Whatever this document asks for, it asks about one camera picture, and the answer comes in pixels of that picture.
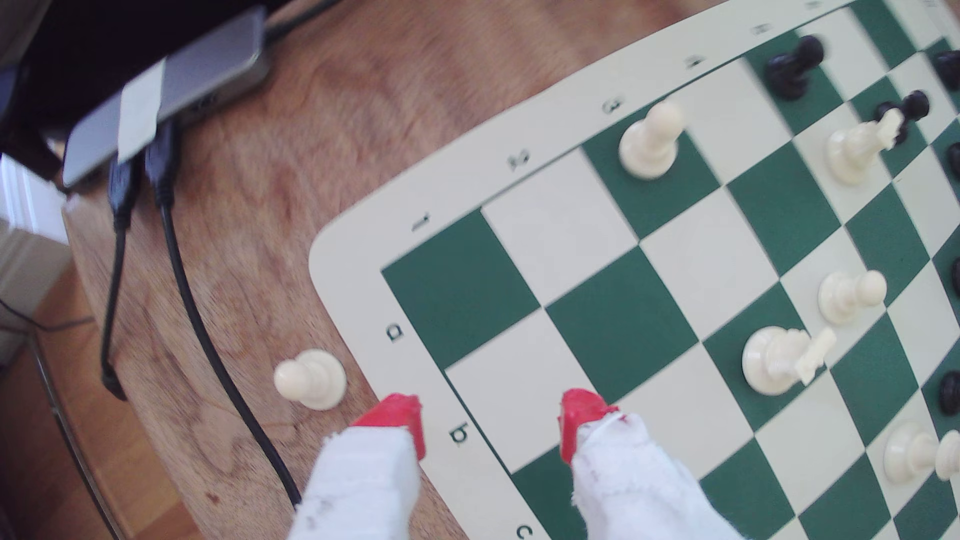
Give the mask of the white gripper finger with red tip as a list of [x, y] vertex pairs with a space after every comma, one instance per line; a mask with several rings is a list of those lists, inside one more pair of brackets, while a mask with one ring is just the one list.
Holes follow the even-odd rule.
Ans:
[[588, 539], [742, 539], [642, 417], [591, 390], [560, 399], [559, 453]]
[[325, 439], [289, 539], [408, 539], [426, 456], [422, 403], [390, 394]]

